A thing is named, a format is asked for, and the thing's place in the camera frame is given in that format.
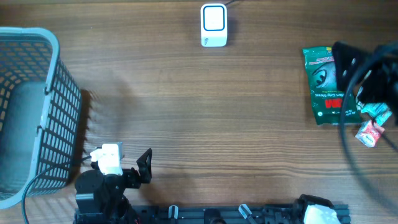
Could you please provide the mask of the green 3M gloves package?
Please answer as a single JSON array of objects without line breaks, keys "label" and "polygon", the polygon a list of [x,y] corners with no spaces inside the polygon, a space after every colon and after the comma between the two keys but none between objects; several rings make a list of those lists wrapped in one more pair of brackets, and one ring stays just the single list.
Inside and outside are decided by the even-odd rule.
[{"label": "green 3M gloves package", "polygon": [[345,93],[339,91],[331,47],[303,49],[311,106],[317,125],[338,125]]}]

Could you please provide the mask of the small red juice box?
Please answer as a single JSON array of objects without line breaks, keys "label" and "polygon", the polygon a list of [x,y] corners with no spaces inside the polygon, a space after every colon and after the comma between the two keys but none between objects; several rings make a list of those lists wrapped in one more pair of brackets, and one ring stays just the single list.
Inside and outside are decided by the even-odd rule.
[{"label": "small red juice box", "polygon": [[373,120],[369,120],[362,123],[355,137],[365,146],[374,147],[384,131],[385,129],[382,126],[378,125]]}]

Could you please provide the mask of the light green tissue pack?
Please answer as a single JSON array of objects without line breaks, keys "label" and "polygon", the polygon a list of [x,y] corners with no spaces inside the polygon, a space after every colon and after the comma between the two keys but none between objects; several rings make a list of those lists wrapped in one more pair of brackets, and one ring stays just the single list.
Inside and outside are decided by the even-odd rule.
[{"label": "light green tissue pack", "polygon": [[392,111],[385,103],[369,103],[361,108],[362,113],[367,113],[382,126],[392,115]]}]

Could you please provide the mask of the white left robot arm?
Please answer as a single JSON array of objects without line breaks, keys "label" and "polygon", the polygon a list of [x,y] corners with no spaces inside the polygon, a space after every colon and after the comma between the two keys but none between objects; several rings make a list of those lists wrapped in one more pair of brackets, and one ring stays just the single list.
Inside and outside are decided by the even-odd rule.
[{"label": "white left robot arm", "polygon": [[82,173],[75,182],[76,224],[125,223],[140,224],[138,213],[125,197],[126,189],[138,189],[152,179],[152,149],[136,161],[138,169],[123,169],[122,174],[102,174],[97,162],[92,170]]}]

